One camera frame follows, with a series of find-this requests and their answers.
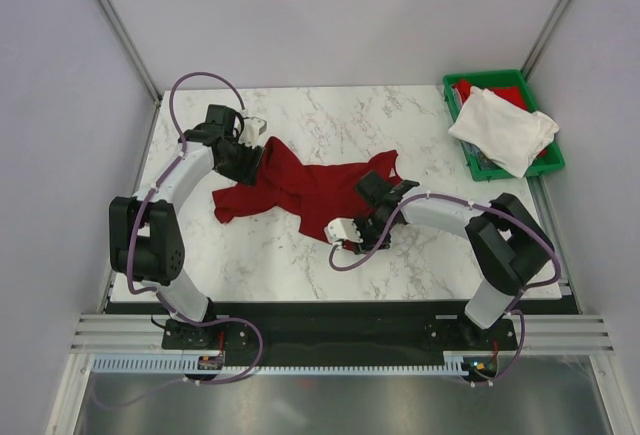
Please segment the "dark red t shirt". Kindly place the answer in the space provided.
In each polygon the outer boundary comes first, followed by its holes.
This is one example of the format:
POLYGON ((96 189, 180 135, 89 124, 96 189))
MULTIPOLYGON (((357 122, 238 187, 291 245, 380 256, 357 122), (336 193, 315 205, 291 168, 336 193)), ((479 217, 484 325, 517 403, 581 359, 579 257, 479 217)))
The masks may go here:
POLYGON ((384 151, 366 162, 340 165, 303 164, 280 139, 265 147, 254 186, 237 184, 212 193, 214 215, 224 224, 279 207, 300 218, 299 232, 325 242, 325 228, 336 218, 366 217, 372 208, 356 192, 357 182, 375 171, 385 182, 397 184, 398 152, 384 151))

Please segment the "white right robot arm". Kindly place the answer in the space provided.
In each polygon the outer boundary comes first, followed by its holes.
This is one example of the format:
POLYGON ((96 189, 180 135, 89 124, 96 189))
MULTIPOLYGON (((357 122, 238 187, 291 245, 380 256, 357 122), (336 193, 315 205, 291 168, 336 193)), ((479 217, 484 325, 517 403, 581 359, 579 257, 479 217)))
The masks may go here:
POLYGON ((466 304, 458 323, 458 336, 467 347, 483 347, 494 336, 495 323, 515 308, 524 294, 554 284, 561 264, 553 243, 520 199, 502 193, 485 204, 433 192, 416 181, 393 186, 375 171, 367 173, 355 187, 372 210, 366 217, 336 218, 325 234, 333 250, 350 247, 363 256, 339 266, 350 271, 390 246, 391 230, 397 225, 435 228, 469 242, 483 277, 466 304))

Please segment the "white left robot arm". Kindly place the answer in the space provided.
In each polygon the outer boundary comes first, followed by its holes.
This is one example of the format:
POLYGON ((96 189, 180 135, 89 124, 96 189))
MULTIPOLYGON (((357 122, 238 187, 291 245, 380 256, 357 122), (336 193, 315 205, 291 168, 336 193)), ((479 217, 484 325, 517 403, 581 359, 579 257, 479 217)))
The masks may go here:
POLYGON ((112 270, 126 277, 132 294, 152 293, 174 318, 185 322, 185 337, 198 348, 215 344, 220 326, 208 317, 210 299, 184 268, 178 214, 212 172, 253 186, 265 152, 258 141, 266 127, 263 119, 210 105, 205 121, 180 135, 161 172, 134 195, 116 197, 109 206, 112 270))

